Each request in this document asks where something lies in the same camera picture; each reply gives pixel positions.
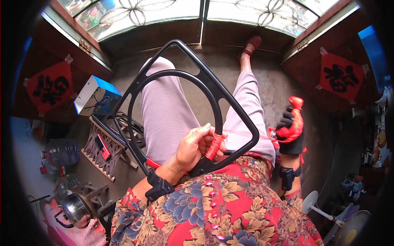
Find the stainless steel pot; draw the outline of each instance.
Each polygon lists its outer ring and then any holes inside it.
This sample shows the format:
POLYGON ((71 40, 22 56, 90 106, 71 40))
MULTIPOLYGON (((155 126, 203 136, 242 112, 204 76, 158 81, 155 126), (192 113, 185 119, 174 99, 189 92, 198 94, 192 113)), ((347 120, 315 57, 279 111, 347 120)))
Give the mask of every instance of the stainless steel pot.
POLYGON ((71 224, 65 225, 58 219, 56 219, 56 221, 65 228, 73 228, 74 226, 77 228, 83 228, 92 218, 92 212, 78 194, 72 193, 68 195, 60 202, 60 207, 62 211, 57 213, 55 218, 61 213, 64 213, 64 218, 71 224))

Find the knee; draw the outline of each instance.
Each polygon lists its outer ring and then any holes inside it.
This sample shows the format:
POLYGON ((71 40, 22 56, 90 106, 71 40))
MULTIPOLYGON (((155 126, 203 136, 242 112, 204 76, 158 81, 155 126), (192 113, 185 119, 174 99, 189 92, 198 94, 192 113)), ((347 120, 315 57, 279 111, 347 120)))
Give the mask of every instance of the knee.
MULTIPOLYGON (((141 67, 141 69, 139 70, 141 72, 141 70, 148 64, 148 62, 152 59, 149 58, 145 64, 141 67)), ((152 66, 150 67, 150 69, 147 71, 147 76, 161 71, 161 70, 167 70, 167 69, 175 69, 175 66, 172 62, 170 62, 169 60, 165 59, 164 57, 159 56, 157 58, 157 60, 152 64, 152 66)))

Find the hand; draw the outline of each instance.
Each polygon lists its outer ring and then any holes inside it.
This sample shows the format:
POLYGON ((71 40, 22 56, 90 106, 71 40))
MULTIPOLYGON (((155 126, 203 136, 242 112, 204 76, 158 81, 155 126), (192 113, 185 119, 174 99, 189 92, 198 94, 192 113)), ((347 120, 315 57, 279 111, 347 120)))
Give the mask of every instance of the hand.
MULTIPOLYGON (((196 166, 197 162, 211 146, 214 132, 215 128, 208 123, 203 127, 191 129, 186 133, 174 155, 175 163, 181 168, 181 171, 186 173, 196 166)), ((223 137, 223 139, 226 139, 227 134, 223 134, 223 137)), ((222 140, 216 156, 223 156, 223 152, 226 150, 224 140, 222 140)))
MULTIPOLYGON (((283 118, 276 126, 276 130, 282 127, 290 128, 293 125, 294 116, 291 114, 293 107, 290 105, 287 110, 283 113, 283 118)), ((302 153, 302 145, 304 143, 305 133, 304 127, 302 128, 302 133, 298 138, 294 139, 292 142, 280 142, 279 152, 286 155, 299 155, 302 153)), ((280 137, 277 135, 278 140, 285 140, 285 137, 280 137)))

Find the leg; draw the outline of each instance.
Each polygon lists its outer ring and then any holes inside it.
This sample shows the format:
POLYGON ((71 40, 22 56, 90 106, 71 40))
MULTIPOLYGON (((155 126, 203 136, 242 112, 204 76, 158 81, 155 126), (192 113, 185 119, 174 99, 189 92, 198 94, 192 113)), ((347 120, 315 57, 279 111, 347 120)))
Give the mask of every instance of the leg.
MULTIPOLYGON (((146 75, 167 69, 175 67, 169 60, 159 57, 146 75)), ((158 78, 148 83, 141 95, 147 156, 162 165, 175 154, 186 132, 200 124, 185 99, 178 77, 158 78)))
MULTIPOLYGON (((253 45, 248 44, 246 49, 253 52, 255 48, 253 45)), ((243 53, 241 55, 241 74, 238 78, 233 96, 260 132, 260 140, 251 151, 262 154, 275 166, 275 149, 271 141, 267 138, 264 111, 261 107, 261 100, 258 94, 257 80, 251 71, 249 59, 250 56, 248 54, 243 53)), ((252 138, 249 129, 232 107, 230 107, 227 113, 223 132, 229 135, 226 143, 226 147, 229 150, 238 150, 252 138)))

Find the red bottle cap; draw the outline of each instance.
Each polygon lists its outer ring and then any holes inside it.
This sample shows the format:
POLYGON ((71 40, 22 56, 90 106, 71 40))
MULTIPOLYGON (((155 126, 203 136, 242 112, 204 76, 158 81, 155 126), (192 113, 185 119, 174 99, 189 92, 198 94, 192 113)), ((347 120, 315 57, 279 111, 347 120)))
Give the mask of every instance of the red bottle cap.
POLYGON ((44 166, 44 164, 41 162, 42 167, 40 167, 40 173, 41 174, 46 174, 46 168, 44 166))

